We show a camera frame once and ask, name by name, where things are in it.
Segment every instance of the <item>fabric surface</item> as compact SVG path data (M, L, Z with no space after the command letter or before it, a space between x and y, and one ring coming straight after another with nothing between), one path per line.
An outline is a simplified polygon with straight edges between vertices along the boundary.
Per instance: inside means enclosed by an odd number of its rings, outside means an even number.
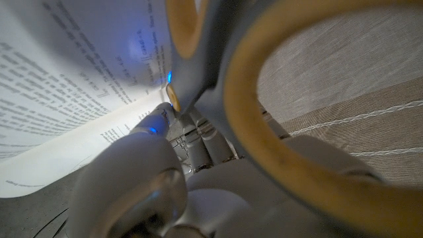
M293 136L362 159L394 184L423 186L423 9L326 20L284 42L260 73L261 103Z

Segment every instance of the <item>white stitching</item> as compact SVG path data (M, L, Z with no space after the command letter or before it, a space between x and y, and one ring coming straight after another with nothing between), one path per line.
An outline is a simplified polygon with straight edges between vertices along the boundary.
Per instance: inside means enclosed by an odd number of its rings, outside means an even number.
M342 123L348 123L348 122L353 122L355 120L362 120L362 119L366 119L369 118L371 116L380 116L386 113L391 113L391 112L396 112L399 110L403 110L406 108L414 108L417 106L422 106L423 105L423 100L415 100L406 104L402 104L402 105L396 105L396 106L392 106L390 108L386 108L386 109L382 109L382 110L376 110L373 112L369 112L369 113L365 113L365 114L360 114L354 117L349 117L349 118L344 118L344 119L340 119L340 120L333 120L331 122L324 122L324 123L319 123L319 124L315 124L313 126L309 126L307 128L303 128L300 130L296 130L294 132L289 133L290 135L296 135L296 134L300 134L309 130L313 130L316 128L322 128L325 126L331 126L331 125L337 125L337 124L342 124Z
M403 153L423 153L423 147L414 147L408 149L393 149L389 151L369 151L360 153L350 153L353 156L374 156L374 155L399 155Z

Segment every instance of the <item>scissor handle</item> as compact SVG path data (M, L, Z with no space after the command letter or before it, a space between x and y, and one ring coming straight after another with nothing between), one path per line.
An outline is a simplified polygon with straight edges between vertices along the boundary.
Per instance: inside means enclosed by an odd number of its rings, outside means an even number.
M216 121L223 126L215 126L275 182L320 212L376 235L423 237L423 191L356 180L310 162L274 135L262 119L256 95L263 63L294 33L335 15L394 3L423 5L423 0L259 1L260 12L238 22L235 39L225 49L217 82L220 87L215 88L221 97L214 97L221 103L214 105L223 106L220 120L226 121ZM213 122L213 114L205 116Z

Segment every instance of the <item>white paper sheet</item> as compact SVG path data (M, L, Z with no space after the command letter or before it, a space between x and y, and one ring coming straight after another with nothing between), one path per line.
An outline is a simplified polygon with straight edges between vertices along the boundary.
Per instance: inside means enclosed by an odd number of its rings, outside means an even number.
M0 198L30 194L88 164L163 101L164 90L156 91L0 164Z
M4 0L0 32L0 164L143 100L170 69L163 0Z

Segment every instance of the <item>gray surface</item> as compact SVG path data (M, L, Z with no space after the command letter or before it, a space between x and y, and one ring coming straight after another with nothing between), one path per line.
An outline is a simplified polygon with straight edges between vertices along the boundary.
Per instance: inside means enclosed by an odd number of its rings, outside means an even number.
M32 238L44 225L68 208L78 174L67 175L51 185L20 198L0 199L0 238ZM37 238L52 238L67 212L47 226Z

